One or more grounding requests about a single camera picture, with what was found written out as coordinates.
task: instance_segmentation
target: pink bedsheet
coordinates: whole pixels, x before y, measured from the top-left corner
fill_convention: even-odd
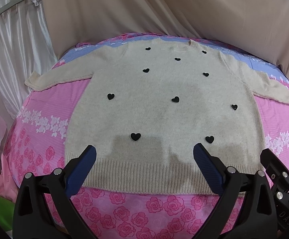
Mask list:
[[[60,60],[56,67],[64,64]],[[278,79],[289,88],[289,82]],[[64,143],[71,114],[89,80],[31,92],[9,132],[4,154],[18,186],[26,172],[49,174],[64,167]],[[255,97],[267,147],[289,168],[289,106]],[[50,195],[54,219],[61,220]],[[215,203],[212,195],[142,195],[82,187],[71,198],[99,238],[186,239],[201,227]],[[237,200],[224,231],[232,228],[242,198]]]

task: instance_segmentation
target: white satin curtain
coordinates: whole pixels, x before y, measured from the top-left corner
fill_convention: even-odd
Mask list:
[[[0,8],[10,1],[0,0]],[[55,63],[41,0],[25,0],[0,15],[0,151],[6,128],[31,91],[24,81]]]

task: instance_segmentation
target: green object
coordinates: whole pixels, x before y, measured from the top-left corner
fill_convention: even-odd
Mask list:
[[[15,204],[7,199],[0,197],[0,226],[4,231],[13,229],[13,215]]]

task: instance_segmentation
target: beige curtain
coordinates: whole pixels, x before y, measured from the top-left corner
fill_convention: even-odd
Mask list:
[[[127,32],[220,40],[280,65],[289,78],[289,0],[43,0],[59,58],[82,41]]]

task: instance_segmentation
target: knit sweater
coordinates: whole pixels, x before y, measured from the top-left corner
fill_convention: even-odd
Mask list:
[[[110,191],[211,193],[193,159],[199,142],[226,166],[255,173],[265,141],[253,95],[289,105],[278,81],[193,40],[104,46],[26,84],[41,91],[90,77],[65,159],[93,145],[97,160],[84,185]]]

